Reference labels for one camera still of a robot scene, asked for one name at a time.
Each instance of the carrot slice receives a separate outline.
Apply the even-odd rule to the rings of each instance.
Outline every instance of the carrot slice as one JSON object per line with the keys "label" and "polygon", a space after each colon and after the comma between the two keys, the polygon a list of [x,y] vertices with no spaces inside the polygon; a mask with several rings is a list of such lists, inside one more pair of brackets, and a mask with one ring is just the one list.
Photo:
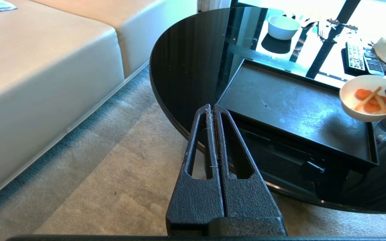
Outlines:
{"label": "carrot slice", "polygon": [[358,89],[355,92],[355,97],[357,97],[360,100],[364,100],[367,97],[369,97],[369,95],[371,95],[371,94],[372,94],[372,91],[370,91],[370,90]]}
{"label": "carrot slice", "polygon": [[[385,97],[385,96],[381,96],[381,95],[380,95],[380,97],[381,97],[381,99],[383,100],[383,102],[386,104],[386,97]],[[370,103],[371,105],[379,106],[379,102],[378,102],[378,100],[377,100],[375,97],[371,98],[371,99],[369,100],[369,103]]]}
{"label": "carrot slice", "polygon": [[376,105],[371,105],[370,103],[367,103],[364,105],[364,110],[368,113],[374,113],[374,112],[377,112],[379,111],[381,108],[380,106],[376,106]]}

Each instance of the black glass tabletop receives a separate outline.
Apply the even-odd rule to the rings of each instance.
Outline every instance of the black glass tabletop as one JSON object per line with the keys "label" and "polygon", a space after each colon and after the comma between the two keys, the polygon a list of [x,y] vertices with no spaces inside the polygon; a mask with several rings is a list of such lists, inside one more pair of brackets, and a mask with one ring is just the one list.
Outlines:
{"label": "black glass tabletop", "polygon": [[355,35],[339,25],[326,41],[315,27],[277,40],[268,19],[279,15],[218,9],[170,27],[150,58],[162,110],[188,137],[196,110],[217,103],[233,115],[272,191],[333,209],[386,213],[386,160],[378,158],[371,124],[347,116],[338,99],[352,78],[341,50]]}

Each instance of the white bowl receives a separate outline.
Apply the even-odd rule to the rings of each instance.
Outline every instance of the white bowl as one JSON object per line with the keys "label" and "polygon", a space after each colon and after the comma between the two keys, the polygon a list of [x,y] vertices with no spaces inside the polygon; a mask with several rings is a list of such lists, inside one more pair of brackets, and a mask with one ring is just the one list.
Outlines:
{"label": "white bowl", "polygon": [[358,89],[374,91],[380,86],[382,89],[378,94],[386,97],[386,78],[376,75],[361,75],[347,81],[339,91],[343,110],[352,118],[358,119],[359,121],[361,120],[362,122],[378,122],[381,119],[385,119],[386,113],[383,113],[382,110],[377,111],[374,114],[365,112],[363,108],[359,111],[354,110],[361,102],[361,100],[355,97],[355,92]]}
{"label": "white bowl", "polygon": [[291,39],[300,28],[300,23],[285,16],[273,16],[269,18],[268,33],[279,40]]}

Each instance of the white cushion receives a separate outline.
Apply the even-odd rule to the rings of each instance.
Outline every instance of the white cushion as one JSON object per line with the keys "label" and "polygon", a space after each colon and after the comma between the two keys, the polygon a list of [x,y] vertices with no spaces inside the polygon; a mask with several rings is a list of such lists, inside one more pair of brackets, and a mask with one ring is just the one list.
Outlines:
{"label": "white cushion", "polygon": [[35,0],[112,25],[118,32],[125,77],[151,55],[159,36],[197,13],[197,0]]}
{"label": "white cushion", "polygon": [[0,188],[122,84],[113,27],[29,0],[0,12]]}

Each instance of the carpet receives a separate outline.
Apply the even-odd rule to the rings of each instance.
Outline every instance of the carpet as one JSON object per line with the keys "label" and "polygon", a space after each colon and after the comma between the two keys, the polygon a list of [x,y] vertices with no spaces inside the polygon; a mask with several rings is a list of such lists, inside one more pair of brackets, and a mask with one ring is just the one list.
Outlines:
{"label": "carpet", "polygon": [[[157,104],[145,68],[0,191],[0,241],[19,234],[166,235],[186,144]],[[196,162],[203,162],[199,152]],[[196,176],[204,175],[199,167]],[[386,236],[386,215],[274,197],[289,235]]]}

